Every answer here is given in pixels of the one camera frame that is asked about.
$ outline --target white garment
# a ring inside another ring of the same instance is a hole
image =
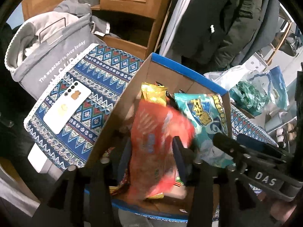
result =
[[[170,49],[180,21],[189,5],[189,2],[190,0],[178,0],[161,44],[160,55],[166,56],[168,50]]]
[[[10,202],[15,207],[29,216],[33,216],[40,203],[24,195],[18,183],[6,173],[0,165],[0,197]]]

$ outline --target snack bag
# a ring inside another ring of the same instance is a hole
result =
[[[177,110],[141,100],[131,130],[129,199],[169,192],[175,184],[172,139],[188,147],[194,135],[190,121]]]
[[[164,86],[150,83],[141,84],[142,99],[152,103],[159,103],[164,107],[166,107],[166,91],[167,88]]]
[[[179,109],[194,125],[197,159],[222,168],[233,164],[232,157],[212,143],[217,132],[228,134],[221,96],[175,93],[175,100]]]

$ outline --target yellow snack wrapper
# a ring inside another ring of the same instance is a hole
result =
[[[152,103],[159,103],[166,107],[166,91],[164,86],[158,86],[150,83],[141,84],[141,99]]]

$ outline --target white phone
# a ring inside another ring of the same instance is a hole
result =
[[[44,115],[43,121],[55,134],[59,134],[90,94],[89,88],[78,81],[73,82]]]

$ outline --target geometric pattern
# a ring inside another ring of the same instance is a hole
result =
[[[231,104],[231,126],[232,138],[237,139],[239,133],[248,135],[249,137],[261,142],[270,143],[278,146],[277,143],[267,134],[260,126],[252,123],[248,117],[243,114],[238,108]]]
[[[96,46],[47,93],[26,128],[57,167],[65,170],[69,165],[85,165],[115,103],[142,63],[143,60],[124,51]],[[43,117],[74,81],[81,82],[92,92],[56,135]]]

